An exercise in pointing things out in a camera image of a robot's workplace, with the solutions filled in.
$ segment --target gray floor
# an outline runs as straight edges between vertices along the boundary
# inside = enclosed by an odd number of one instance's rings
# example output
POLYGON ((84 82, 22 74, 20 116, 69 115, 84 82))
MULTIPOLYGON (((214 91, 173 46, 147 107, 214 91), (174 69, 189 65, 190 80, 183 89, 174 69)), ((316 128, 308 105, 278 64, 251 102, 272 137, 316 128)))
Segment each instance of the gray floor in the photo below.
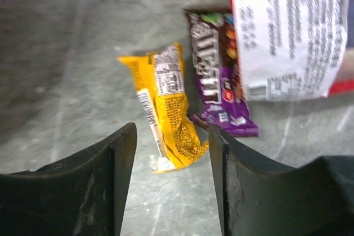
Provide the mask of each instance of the gray floor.
MULTIPOLYGON (((0 1, 0 172, 35 170, 135 122, 122 235, 221 235, 209 155, 184 170, 153 172, 153 136, 128 68, 116 57, 180 41, 190 68, 181 7, 228 0, 0 1)), ((186 83, 196 110, 190 69, 186 83)), ((353 103, 353 93, 252 103, 261 136, 241 141, 294 166, 322 154, 354 154, 353 103)))

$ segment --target barcode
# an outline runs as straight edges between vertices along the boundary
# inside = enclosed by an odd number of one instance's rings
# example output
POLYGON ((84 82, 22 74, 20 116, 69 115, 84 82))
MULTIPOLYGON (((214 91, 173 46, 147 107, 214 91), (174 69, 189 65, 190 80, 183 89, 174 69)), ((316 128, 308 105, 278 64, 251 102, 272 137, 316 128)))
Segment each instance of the barcode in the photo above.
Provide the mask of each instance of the barcode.
POLYGON ((247 86, 247 97, 252 100, 263 100, 267 98, 267 86, 247 86))
POLYGON ((160 140, 157 139, 155 142, 156 142, 157 149, 159 151, 160 158, 164 157, 164 154, 162 153, 160 140))
POLYGON ((150 99, 149 93, 147 91, 140 91, 138 93, 138 100, 144 109, 149 124, 155 124, 155 112, 152 106, 152 101, 150 99))

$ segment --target yellow candy wrapper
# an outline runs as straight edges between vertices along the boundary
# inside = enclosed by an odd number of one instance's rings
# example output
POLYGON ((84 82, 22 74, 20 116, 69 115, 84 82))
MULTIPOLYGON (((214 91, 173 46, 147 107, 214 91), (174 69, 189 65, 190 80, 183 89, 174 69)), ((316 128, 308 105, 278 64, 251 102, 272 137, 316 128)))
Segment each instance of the yellow candy wrapper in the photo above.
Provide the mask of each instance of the yellow candy wrapper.
POLYGON ((162 52, 118 60, 130 67, 139 102, 154 134, 159 150, 155 172, 181 169, 202 157, 209 146, 207 141, 201 145, 187 117, 182 46, 175 43, 162 52))

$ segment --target red stripe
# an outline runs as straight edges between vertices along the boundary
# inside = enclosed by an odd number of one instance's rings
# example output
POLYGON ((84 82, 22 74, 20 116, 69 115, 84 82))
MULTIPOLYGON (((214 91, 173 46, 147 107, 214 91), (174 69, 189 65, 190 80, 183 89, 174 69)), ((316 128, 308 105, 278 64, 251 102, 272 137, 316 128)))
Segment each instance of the red stripe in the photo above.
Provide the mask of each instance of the red stripe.
POLYGON ((335 83, 329 92, 329 95, 335 95, 338 93, 354 91, 354 80, 347 80, 343 82, 335 83))

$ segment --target white plastic wrapper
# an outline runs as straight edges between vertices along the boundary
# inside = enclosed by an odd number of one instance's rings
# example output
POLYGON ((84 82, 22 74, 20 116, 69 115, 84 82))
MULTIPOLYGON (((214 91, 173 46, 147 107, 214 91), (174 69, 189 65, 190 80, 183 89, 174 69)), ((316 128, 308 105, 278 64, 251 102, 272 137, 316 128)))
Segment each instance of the white plastic wrapper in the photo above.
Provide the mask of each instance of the white plastic wrapper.
POLYGON ((347 41, 354 46, 350 0, 232 0, 232 9, 238 85, 246 100, 297 101, 354 90, 348 85, 354 56, 346 50, 347 41))

